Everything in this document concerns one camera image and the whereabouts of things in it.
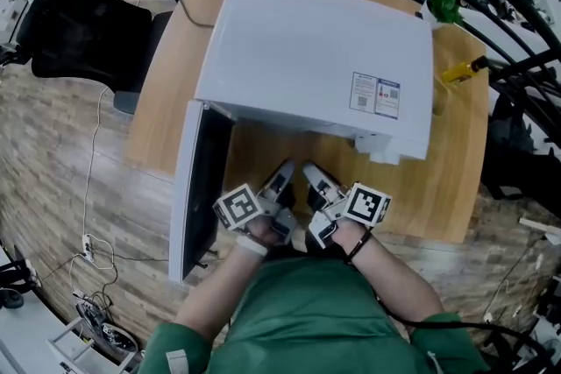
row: wooden table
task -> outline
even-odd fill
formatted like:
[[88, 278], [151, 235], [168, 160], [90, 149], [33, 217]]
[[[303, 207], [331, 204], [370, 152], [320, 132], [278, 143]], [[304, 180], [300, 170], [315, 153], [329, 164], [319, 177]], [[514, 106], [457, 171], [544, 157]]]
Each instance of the wooden table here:
[[[195, 21], [214, 24], [223, 0], [184, 0]], [[414, 14], [411, 0], [373, 0]], [[188, 100], [193, 98], [211, 30], [196, 27], [178, 5], [154, 55], [132, 122], [127, 158], [136, 166], [174, 175]], [[485, 47], [456, 26], [434, 32], [435, 75], [485, 54]], [[379, 165], [357, 154], [342, 138], [287, 133], [263, 124], [234, 129], [225, 189], [243, 182], [258, 187], [284, 159], [312, 159], [341, 182], [355, 180], [391, 194], [388, 231], [445, 242], [462, 242], [472, 213], [483, 163], [487, 123], [486, 74], [446, 88], [436, 82], [430, 148], [424, 161]], [[295, 210], [307, 211], [305, 179], [295, 177]]]

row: wooden floor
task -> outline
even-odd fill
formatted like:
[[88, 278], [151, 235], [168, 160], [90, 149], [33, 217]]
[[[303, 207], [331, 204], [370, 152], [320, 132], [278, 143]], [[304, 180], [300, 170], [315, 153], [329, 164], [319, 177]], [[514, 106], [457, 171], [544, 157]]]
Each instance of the wooden floor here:
[[[157, 12], [173, 8], [174, 2], [141, 0], [140, 5]], [[7, 67], [2, 74], [0, 238], [12, 255], [15, 244], [43, 278], [81, 250], [83, 195], [102, 91], [102, 85], [89, 81], [40, 80], [28, 67]], [[117, 254], [165, 259], [173, 182], [124, 163], [131, 117], [115, 110], [112, 99], [108, 91], [101, 104], [86, 230], [111, 242]], [[380, 239], [436, 287], [449, 310], [480, 321], [502, 277], [538, 237], [517, 224], [523, 214], [553, 222], [533, 203], [493, 201], [481, 189], [463, 244], [393, 235]], [[536, 271], [540, 253], [544, 260]], [[118, 280], [106, 288], [117, 325], [144, 345], [158, 323], [174, 317], [189, 288], [216, 265], [209, 260], [207, 271], [196, 268], [187, 285], [177, 286], [167, 281], [166, 262], [117, 259]], [[495, 301], [494, 315], [504, 310], [503, 324], [523, 328], [558, 260], [557, 250], [537, 242], [512, 273], [510, 293], [501, 293]], [[74, 287], [85, 293], [99, 291], [113, 278], [113, 271], [98, 271], [75, 260]], [[65, 319], [75, 317], [68, 265], [45, 280], [43, 292]], [[519, 303], [524, 308], [512, 319]]]

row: green shirt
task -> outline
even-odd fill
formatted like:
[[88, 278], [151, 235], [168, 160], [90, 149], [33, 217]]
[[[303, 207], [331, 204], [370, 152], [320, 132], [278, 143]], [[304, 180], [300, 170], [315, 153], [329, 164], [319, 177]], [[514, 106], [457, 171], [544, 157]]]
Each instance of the green shirt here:
[[[459, 318], [438, 314], [428, 321]], [[148, 343], [139, 374], [169, 373], [167, 353], [181, 349], [187, 356], [188, 374], [488, 370], [463, 329], [419, 328], [407, 342], [364, 277], [329, 259], [265, 263], [245, 293], [224, 344], [212, 353], [211, 345], [194, 330], [160, 325]]]

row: black strap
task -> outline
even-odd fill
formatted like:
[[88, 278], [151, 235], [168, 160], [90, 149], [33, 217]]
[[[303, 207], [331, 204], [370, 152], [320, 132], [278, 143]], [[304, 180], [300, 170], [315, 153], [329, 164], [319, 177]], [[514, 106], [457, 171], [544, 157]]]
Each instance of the black strap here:
[[359, 242], [355, 245], [355, 247], [352, 249], [349, 255], [345, 258], [344, 262], [347, 265], [351, 263], [352, 258], [354, 258], [357, 255], [357, 253], [360, 251], [360, 249], [365, 245], [365, 243], [368, 242], [368, 240], [370, 240], [371, 236], [372, 234], [370, 233], [370, 230], [367, 229], [364, 235], [360, 238]]

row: hand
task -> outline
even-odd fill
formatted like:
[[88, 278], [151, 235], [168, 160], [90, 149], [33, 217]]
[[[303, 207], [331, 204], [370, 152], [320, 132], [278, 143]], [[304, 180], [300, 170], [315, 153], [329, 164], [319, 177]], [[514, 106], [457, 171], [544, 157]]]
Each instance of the hand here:
[[346, 252], [352, 251], [360, 238], [365, 234], [365, 227], [361, 224], [350, 220], [349, 218], [341, 218], [337, 220], [337, 230], [331, 238], [333, 242], [338, 244]]
[[249, 233], [257, 240], [267, 245], [276, 244], [280, 241], [281, 236], [271, 227], [271, 217], [260, 215], [251, 219], [245, 225]]

